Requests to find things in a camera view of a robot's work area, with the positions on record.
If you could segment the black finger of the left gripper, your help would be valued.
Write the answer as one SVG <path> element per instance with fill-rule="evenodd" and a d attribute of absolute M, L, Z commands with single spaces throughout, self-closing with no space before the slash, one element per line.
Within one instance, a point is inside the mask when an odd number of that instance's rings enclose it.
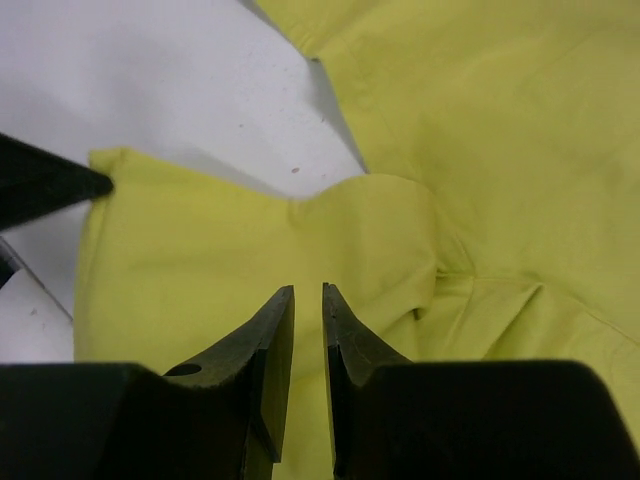
<path fill-rule="evenodd" d="M 20 226 L 109 194 L 109 176 L 1 136 L 1 229 Z"/>

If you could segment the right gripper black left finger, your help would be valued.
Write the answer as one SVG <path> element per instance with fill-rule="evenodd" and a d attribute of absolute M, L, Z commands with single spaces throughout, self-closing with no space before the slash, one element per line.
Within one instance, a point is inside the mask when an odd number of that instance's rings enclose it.
<path fill-rule="evenodd" d="M 284 286 L 253 317 L 164 376 L 183 386 L 234 386 L 267 458 L 282 459 L 294 341 L 294 287 Z"/>

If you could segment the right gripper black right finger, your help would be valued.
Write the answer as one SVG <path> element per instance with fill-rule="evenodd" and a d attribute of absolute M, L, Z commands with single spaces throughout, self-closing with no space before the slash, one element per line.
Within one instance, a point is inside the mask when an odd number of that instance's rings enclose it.
<path fill-rule="evenodd" d="M 385 382 L 377 375 L 412 361 L 361 322 L 331 283 L 322 287 L 322 322 L 333 474 L 380 478 L 389 453 Z"/>

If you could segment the yellow-green trousers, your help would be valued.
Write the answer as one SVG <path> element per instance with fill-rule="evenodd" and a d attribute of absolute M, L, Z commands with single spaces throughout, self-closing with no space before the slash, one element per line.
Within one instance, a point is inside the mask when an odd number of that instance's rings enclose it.
<path fill-rule="evenodd" d="M 639 432 L 639 5 L 265 1 L 367 165 L 306 200 L 142 153 L 85 224 L 79 361 L 163 373 L 295 289 L 278 479 L 333 474 L 321 286 L 413 360 L 571 359 Z"/>

